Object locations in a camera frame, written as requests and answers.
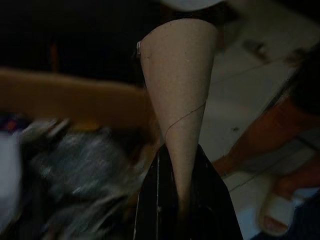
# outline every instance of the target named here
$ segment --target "white object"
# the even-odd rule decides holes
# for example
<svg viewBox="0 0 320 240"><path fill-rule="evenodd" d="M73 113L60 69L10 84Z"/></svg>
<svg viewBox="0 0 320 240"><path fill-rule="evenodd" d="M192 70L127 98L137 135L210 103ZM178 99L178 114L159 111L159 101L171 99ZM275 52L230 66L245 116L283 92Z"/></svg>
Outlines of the white object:
<svg viewBox="0 0 320 240"><path fill-rule="evenodd" d="M0 233L17 214L21 174L18 135L0 133Z"/></svg>
<svg viewBox="0 0 320 240"><path fill-rule="evenodd" d="M209 8L224 0L160 0L168 7L181 12L192 12Z"/></svg>
<svg viewBox="0 0 320 240"><path fill-rule="evenodd" d="M263 232L273 237L280 237L284 235L290 228L295 212L295 204L288 199L270 193L264 201L263 207L259 214L259 226ZM270 217L279 223L287 226L286 231L277 232L266 228L264 219Z"/></svg>

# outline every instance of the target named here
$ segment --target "person's leg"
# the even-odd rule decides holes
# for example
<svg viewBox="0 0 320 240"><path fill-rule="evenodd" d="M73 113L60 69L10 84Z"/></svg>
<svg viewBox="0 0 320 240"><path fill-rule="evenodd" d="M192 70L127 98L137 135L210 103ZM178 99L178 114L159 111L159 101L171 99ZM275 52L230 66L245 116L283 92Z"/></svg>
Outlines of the person's leg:
<svg viewBox="0 0 320 240"><path fill-rule="evenodd" d="M254 121L230 152L213 166L221 176L231 173L244 160L276 150L302 131L316 126L320 126L320 116L300 110L288 97Z"/></svg>
<svg viewBox="0 0 320 240"><path fill-rule="evenodd" d="M278 179L272 191L278 196L291 200L296 190L318 186L320 186L320 153L298 170ZM280 233L288 228L268 216L264 217L264 225L267 229Z"/></svg>

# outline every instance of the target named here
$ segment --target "bare foot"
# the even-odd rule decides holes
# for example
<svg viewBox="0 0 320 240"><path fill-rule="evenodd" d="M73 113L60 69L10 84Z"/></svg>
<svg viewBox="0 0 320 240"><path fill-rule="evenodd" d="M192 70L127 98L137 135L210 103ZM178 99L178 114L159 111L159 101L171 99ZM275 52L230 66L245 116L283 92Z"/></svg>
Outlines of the bare foot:
<svg viewBox="0 0 320 240"><path fill-rule="evenodd" d="M286 177L280 178L278 181L276 181L274 187L273 187L273 192L285 199L291 200L292 195L294 193L294 189L291 185L291 182L286 179ZM264 217L264 226L267 230L275 233L285 233L289 226L274 220L273 218L269 216Z"/></svg>

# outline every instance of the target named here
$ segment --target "brown cardboard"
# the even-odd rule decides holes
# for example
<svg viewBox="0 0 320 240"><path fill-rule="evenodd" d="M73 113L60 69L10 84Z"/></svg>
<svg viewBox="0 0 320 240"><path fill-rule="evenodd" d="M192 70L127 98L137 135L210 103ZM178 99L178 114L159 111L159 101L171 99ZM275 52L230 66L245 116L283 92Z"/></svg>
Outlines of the brown cardboard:
<svg viewBox="0 0 320 240"><path fill-rule="evenodd" d="M180 210L189 205L216 38L212 24L180 19L159 26L140 43L142 70L172 161Z"/></svg>
<svg viewBox="0 0 320 240"><path fill-rule="evenodd" d="M145 89L52 73L0 69L0 110L32 118L69 118L111 128L148 128L154 120Z"/></svg>

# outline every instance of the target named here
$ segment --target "black fabric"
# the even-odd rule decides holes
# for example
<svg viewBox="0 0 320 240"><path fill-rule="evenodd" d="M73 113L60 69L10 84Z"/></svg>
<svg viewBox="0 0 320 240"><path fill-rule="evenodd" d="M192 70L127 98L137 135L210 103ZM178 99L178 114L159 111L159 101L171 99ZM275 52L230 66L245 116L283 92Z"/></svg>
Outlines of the black fabric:
<svg viewBox="0 0 320 240"><path fill-rule="evenodd" d="M260 233L252 240L319 240L320 239L320 193L316 194L294 212L293 223L287 234L272 237Z"/></svg>
<svg viewBox="0 0 320 240"><path fill-rule="evenodd" d="M320 42L292 78L296 82L291 93L294 104L309 114L320 116Z"/></svg>
<svg viewBox="0 0 320 240"><path fill-rule="evenodd" d="M0 6L0 65L128 82L136 44L160 23L152 0L12 0Z"/></svg>

